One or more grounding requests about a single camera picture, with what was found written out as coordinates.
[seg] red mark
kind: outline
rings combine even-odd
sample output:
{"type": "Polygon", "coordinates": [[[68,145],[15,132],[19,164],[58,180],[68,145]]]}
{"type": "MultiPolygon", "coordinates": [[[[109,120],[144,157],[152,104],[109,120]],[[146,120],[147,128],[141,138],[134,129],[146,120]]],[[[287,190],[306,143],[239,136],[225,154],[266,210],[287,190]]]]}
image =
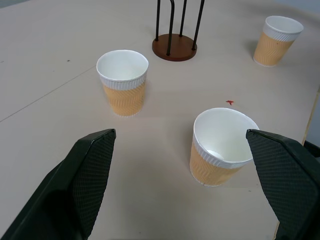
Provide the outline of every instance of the red mark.
{"type": "Polygon", "coordinates": [[[234,101],[231,101],[231,100],[228,100],[228,101],[225,101],[226,103],[229,103],[230,105],[232,105],[234,103],[234,101]]]}

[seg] white paper cup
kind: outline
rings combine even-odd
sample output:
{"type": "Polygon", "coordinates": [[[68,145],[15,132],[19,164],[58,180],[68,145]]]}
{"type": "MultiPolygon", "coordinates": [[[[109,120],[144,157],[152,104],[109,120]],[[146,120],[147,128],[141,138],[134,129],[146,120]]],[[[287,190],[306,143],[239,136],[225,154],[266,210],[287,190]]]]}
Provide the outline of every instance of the white paper cup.
{"type": "Polygon", "coordinates": [[[248,129],[259,129],[243,113],[212,108],[201,113],[193,125],[190,170],[205,186],[227,181],[253,157],[246,139],[248,129]]]}
{"type": "Polygon", "coordinates": [[[303,31],[304,26],[284,16],[268,16],[256,46],[253,60],[265,67],[274,67],[303,31]]]}
{"type": "Polygon", "coordinates": [[[132,116],[141,110],[148,66],[145,56],[131,50],[110,51],[99,58],[96,70],[116,114],[132,116]]]}

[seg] cup rim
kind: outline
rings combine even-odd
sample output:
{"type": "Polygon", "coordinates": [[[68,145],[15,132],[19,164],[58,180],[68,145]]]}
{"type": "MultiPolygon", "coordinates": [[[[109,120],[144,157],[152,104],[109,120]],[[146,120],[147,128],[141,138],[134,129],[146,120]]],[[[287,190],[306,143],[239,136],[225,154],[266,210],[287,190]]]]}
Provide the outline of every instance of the cup rim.
{"type": "Polygon", "coordinates": [[[119,50],[108,51],[108,52],[106,52],[105,54],[103,54],[101,57],[99,57],[98,61],[96,62],[96,67],[95,67],[95,68],[96,68],[96,71],[98,72],[98,74],[99,74],[102,78],[107,79],[107,80],[112,81],[112,82],[125,83],[125,82],[131,82],[131,81],[137,80],[137,79],[141,78],[143,75],[145,75],[146,72],[148,71],[148,68],[149,68],[149,61],[148,61],[148,59],[147,59],[144,55],[142,55],[140,52],[133,51],[133,50],[128,50],[128,49],[119,49],[119,50]],[[101,74],[101,72],[100,72],[99,69],[98,69],[98,63],[99,63],[99,61],[101,61],[101,59],[102,59],[103,57],[105,57],[105,56],[107,56],[107,55],[109,55],[109,54],[111,54],[111,53],[114,53],[114,52],[131,52],[131,53],[135,53],[135,54],[140,55],[140,56],[146,61],[145,71],[144,71],[142,74],[140,74],[139,76],[137,76],[137,77],[130,78],[130,79],[123,79],[123,80],[122,80],[122,79],[119,80],[119,79],[110,78],[110,77],[107,77],[107,76],[101,74]]]}
{"type": "Polygon", "coordinates": [[[275,16],[275,15],[273,15],[273,16],[268,16],[268,17],[265,19],[265,24],[266,24],[269,28],[271,28],[272,30],[274,30],[274,31],[276,31],[276,32],[279,32],[279,33],[283,33],[283,34],[299,34],[299,33],[301,33],[301,32],[304,30],[304,26],[303,26],[300,22],[298,22],[297,20],[294,20],[294,19],[292,19],[292,18],[290,18],[290,17],[286,17],[286,16],[275,16]],[[274,19],[274,18],[278,18],[278,19],[288,19],[288,20],[290,20],[292,23],[299,25],[299,27],[300,27],[301,30],[299,30],[299,31],[284,31],[284,30],[277,29],[276,27],[271,26],[271,25],[268,23],[268,20],[274,19]]]}
{"type": "Polygon", "coordinates": [[[197,141],[197,143],[199,144],[199,146],[202,148],[202,150],[204,150],[207,154],[209,154],[210,156],[218,159],[218,160],[221,161],[221,162],[224,162],[224,163],[233,165],[233,164],[244,164],[244,163],[246,163],[246,162],[252,161],[252,160],[253,160],[253,157],[251,157],[251,158],[249,158],[249,159],[247,159],[247,160],[243,160],[243,161],[227,161],[227,160],[221,159],[221,158],[219,158],[219,157],[217,157],[217,156],[214,156],[214,155],[212,155],[211,153],[209,153],[209,152],[207,151],[207,149],[205,149],[204,146],[203,146],[203,145],[200,143],[200,141],[198,140],[197,135],[196,135],[196,131],[195,131],[195,127],[196,127],[196,122],[197,122],[197,120],[199,119],[199,117],[200,117],[201,115],[205,114],[206,112],[215,112],[215,111],[219,111],[219,110],[224,110],[224,111],[227,111],[227,112],[232,112],[232,113],[236,113],[236,114],[238,114],[238,115],[241,115],[242,117],[245,117],[247,120],[249,120],[249,122],[252,123],[252,124],[256,127],[256,128],[252,128],[252,129],[257,129],[257,130],[259,130],[259,127],[258,127],[258,125],[255,123],[255,121],[253,121],[250,117],[248,117],[248,116],[245,115],[244,113],[242,113],[242,112],[240,112],[240,111],[237,111],[237,110],[234,110],[234,109],[231,109],[231,108],[227,108],[227,107],[214,107],[214,108],[210,108],[210,109],[207,109],[207,110],[203,111],[202,113],[200,113],[200,114],[196,117],[196,119],[195,119],[195,121],[194,121],[194,123],[193,123],[193,135],[194,135],[194,137],[195,137],[195,140],[197,141]]]}

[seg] beige table surface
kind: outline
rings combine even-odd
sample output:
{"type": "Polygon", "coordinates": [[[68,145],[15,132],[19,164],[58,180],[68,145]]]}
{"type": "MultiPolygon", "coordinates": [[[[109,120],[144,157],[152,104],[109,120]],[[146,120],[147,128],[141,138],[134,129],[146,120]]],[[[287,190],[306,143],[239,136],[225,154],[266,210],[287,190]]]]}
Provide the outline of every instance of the beige table surface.
{"type": "MultiPolygon", "coordinates": [[[[175,2],[177,33],[183,1],[175,2]]],[[[187,4],[184,34],[192,38],[199,5],[187,4]]],[[[207,0],[197,54],[169,62],[151,49],[156,6],[30,0],[0,9],[0,235],[77,139],[115,128],[108,185],[89,239],[273,238],[277,218],[253,163],[219,187],[193,179],[193,122],[206,109],[229,107],[262,130],[301,142],[320,84],[320,17],[272,0],[207,0]],[[252,54],[270,15],[295,18],[305,29],[279,66],[266,68],[252,54]],[[130,118],[112,113],[95,69],[99,56],[115,49],[149,60],[145,105],[130,118]]],[[[163,0],[161,34],[169,15],[163,0]]]]}

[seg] round wooden coaster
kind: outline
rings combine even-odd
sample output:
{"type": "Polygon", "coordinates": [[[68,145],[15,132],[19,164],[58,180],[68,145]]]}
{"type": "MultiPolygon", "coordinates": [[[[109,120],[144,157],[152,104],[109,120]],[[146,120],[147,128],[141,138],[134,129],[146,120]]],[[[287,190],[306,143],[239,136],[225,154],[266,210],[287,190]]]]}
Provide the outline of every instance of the round wooden coaster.
{"type": "Polygon", "coordinates": [[[170,56],[167,55],[169,34],[159,36],[159,40],[153,40],[152,50],[159,58],[181,62],[193,58],[197,52],[197,45],[195,50],[192,50],[194,41],[187,36],[179,36],[179,34],[172,34],[170,56]]]}

